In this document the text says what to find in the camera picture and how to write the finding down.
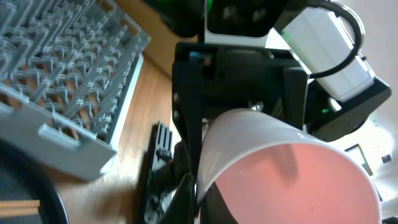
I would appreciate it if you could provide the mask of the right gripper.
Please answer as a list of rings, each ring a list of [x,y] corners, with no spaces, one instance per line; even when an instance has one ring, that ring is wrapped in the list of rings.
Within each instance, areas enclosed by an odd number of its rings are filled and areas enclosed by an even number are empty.
[[[308,74],[288,50],[193,42],[175,46],[173,121],[185,143],[187,167],[198,174],[203,119],[262,103],[262,112],[302,129]]]

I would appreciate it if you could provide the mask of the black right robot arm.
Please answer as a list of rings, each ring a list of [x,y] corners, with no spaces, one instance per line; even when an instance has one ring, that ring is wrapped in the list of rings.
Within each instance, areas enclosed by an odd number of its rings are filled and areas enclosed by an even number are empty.
[[[204,120],[261,112],[332,142],[358,130],[392,94],[361,55],[364,27],[336,1],[149,1],[182,38],[172,67],[175,156],[159,180],[196,174]]]

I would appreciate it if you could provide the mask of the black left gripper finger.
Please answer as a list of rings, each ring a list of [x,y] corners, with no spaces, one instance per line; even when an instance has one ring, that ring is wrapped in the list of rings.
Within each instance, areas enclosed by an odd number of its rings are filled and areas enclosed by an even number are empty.
[[[159,224],[193,224],[195,211],[195,184],[193,176],[183,176],[167,211]]]

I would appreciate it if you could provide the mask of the pink plastic cup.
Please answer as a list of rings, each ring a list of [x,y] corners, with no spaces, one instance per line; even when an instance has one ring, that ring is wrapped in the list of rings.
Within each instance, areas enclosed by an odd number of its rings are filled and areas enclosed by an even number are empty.
[[[238,223],[380,223],[366,171],[344,151],[267,114],[219,115],[203,141],[197,202],[220,191]]]

